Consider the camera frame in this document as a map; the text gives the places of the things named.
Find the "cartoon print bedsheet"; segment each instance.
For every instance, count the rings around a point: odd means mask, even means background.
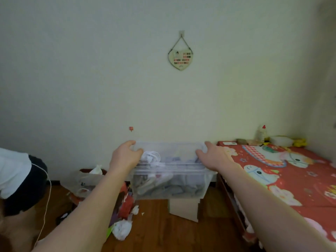
[[[336,246],[336,169],[329,161],[304,148],[218,145]]]

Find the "bed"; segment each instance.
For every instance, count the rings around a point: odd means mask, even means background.
[[[336,246],[336,169],[331,163],[304,148],[224,145],[244,170]],[[255,243],[257,237],[244,210],[225,180],[218,175],[218,186],[225,194],[235,222],[244,239]]]

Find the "earphone cord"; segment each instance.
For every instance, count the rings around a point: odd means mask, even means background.
[[[40,236],[41,236],[42,230],[43,230],[44,225],[45,225],[45,216],[46,216],[46,214],[47,214],[48,203],[49,203],[49,200],[50,200],[50,194],[51,194],[51,181],[50,181],[50,178],[49,178],[49,176],[48,176],[48,173],[47,173],[44,169],[42,169],[40,166],[38,166],[38,165],[36,165],[36,164],[33,164],[33,163],[31,163],[31,164],[32,164],[32,165],[35,165],[36,167],[38,167],[38,168],[40,168],[42,171],[44,171],[45,174],[47,174],[47,178],[48,178],[49,183],[50,183],[49,197],[48,197],[48,201],[47,201],[47,206],[45,206],[45,212],[44,212],[44,217],[43,217],[43,226],[42,226],[42,229],[41,229],[41,231],[40,231],[39,237],[37,237],[37,240],[36,240],[36,242],[35,242],[35,244],[34,244],[34,247],[36,247],[36,244],[37,244],[37,242],[39,241],[39,238],[40,238]]]

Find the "white shirt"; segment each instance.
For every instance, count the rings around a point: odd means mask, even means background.
[[[0,198],[7,199],[28,176],[32,163],[27,153],[0,148]]]

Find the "hand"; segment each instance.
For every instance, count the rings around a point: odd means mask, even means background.
[[[208,148],[207,153],[203,153],[200,149],[196,150],[199,160],[205,165],[205,167],[212,171],[224,172],[225,169],[235,166],[235,162],[232,157],[225,152],[223,147],[215,146],[209,141],[206,141],[205,145]]]
[[[139,148],[137,151],[130,149],[136,143],[135,140],[129,140],[121,144],[112,154],[110,169],[121,168],[130,172],[139,162],[144,150]]]

